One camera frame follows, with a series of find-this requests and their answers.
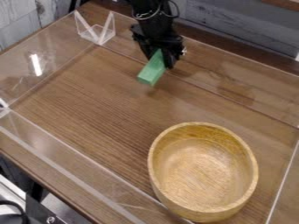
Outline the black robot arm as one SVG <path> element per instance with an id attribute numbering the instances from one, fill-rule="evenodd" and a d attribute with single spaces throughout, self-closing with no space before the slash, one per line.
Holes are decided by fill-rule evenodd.
<path id="1" fill-rule="evenodd" d="M 183 36 L 174 28 L 174 20 L 181 16 L 181 10 L 174 0 L 127 0 L 131 5 L 131 25 L 134 41 L 151 59 L 158 50 L 162 51 L 163 63 L 173 69 L 183 56 Z"/>

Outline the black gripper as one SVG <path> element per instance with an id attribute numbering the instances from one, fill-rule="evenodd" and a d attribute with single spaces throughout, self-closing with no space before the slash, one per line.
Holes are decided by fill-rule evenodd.
<path id="1" fill-rule="evenodd" d="M 183 36 L 174 29 L 174 21 L 162 17 L 141 20 L 131 25 L 130 31 L 147 59 L 153 58 L 158 49 L 163 49 L 165 66 L 173 69 L 185 49 Z"/>

